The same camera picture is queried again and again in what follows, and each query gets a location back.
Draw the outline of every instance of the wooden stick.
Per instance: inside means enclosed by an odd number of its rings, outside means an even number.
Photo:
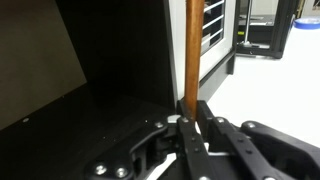
[[[199,89],[204,0],[187,0],[185,102],[195,120]]]

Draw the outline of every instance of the screw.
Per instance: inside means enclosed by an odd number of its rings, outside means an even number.
[[[116,172],[118,178],[124,178],[128,175],[128,170],[125,168],[119,168]]]
[[[206,177],[206,176],[202,176],[199,178],[199,180],[210,180],[210,178]]]
[[[99,165],[99,166],[97,166],[96,169],[95,169],[95,173],[96,173],[97,175],[101,175],[101,174],[103,174],[103,173],[105,173],[105,172],[107,172],[107,168],[106,168],[104,165]]]
[[[182,121],[185,122],[185,123],[189,122],[189,120],[186,117],[183,117]]]
[[[256,127],[256,125],[254,125],[253,123],[248,123],[247,125],[249,126],[249,128],[255,128]]]
[[[194,148],[194,152],[200,152],[200,148]]]
[[[273,177],[265,177],[263,180],[276,180],[276,179]]]
[[[24,118],[23,120],[22,120],[22,122],[24,122],[24,123],[26,123],[26,122],[28,122],[29,121],[29,118]]]
[[[157,128],[162,128],[163,124],[161,122],[157,122],[154,124]]]
[[[224,119],[223,118],[218,118],[219,123],[224,123]]]

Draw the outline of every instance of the black frame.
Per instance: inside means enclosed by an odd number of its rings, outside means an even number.
[[[269,49],[245,47],[240,44],[238,45],[237,53],[281,59],[297,6],[298,0],[279,0]]]

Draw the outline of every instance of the black surface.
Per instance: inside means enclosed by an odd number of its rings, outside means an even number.
[[[320,179],[320,149],[254,121],[241,131],[251,137],[269,163],[295,179]]]
[[[174,109],[166,0],[56,2],[90,84]]]
[[[180,153],[178,157],[184,158],[187,166],[187,172],[191,179],[199,179],[202,176],[209,179],[217,179],[215,169],[212,169],[209,155],[204,146],[200,134],[196,132],[195,123],[191,119],[185,122],[181,119],[177,121],[178,143]]]
[[[171,110],[84,85],[0,131],[0,179],[82,179],[84,165]]]
[[[250,174],[235,156],[210,156],[211,166],[218,173],[218,179],[248,180]]]
[[[187,166],[187,162],[181,158],[175,160],[158,180],[191,180],[190,173]]]

